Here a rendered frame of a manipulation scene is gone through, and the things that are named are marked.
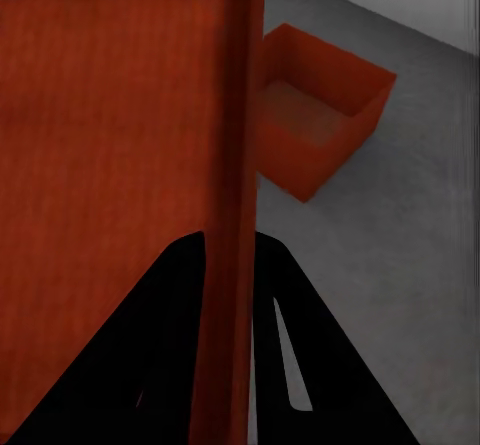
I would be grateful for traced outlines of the storage box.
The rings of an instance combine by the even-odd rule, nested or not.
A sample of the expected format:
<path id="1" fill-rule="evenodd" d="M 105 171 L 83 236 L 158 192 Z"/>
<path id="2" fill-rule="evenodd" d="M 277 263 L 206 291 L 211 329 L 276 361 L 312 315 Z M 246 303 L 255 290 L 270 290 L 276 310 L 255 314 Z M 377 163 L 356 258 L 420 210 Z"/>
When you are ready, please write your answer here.
<path id="1" fill-rule="evenodd" d="M 373 135 L 396 79 L 290 24 L 268 33 L 256 173 L 307 203 Z"/>
<path id="2" fill-rule="evenodd" d="M 0 445 L 202 231 L 187 445 L 247 445 L 264 0 L 0 0 Z"/>

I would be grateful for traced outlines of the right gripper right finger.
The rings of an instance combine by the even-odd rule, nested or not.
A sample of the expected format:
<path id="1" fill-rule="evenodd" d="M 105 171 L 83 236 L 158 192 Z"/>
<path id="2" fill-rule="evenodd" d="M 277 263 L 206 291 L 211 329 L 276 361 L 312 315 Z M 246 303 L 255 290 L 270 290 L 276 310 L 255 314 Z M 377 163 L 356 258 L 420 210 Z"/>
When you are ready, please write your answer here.
<path id="1" fill-rule="evenodd" d="M 313 411 L 290 405 L 274 298 Z M 419 445 L 290 250 L 255 233 L 258 445 Z"/>

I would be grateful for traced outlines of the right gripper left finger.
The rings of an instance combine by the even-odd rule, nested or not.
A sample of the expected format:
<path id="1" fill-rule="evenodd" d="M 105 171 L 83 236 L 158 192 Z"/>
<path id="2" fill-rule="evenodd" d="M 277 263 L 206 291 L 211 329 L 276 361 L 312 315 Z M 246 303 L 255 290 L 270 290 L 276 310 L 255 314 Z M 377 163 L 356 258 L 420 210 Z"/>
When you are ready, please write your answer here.
<path id="1" fill-rule="evenodd" d="M 187 445 L 205 271 L 170 243 L 6 445 Z"/>

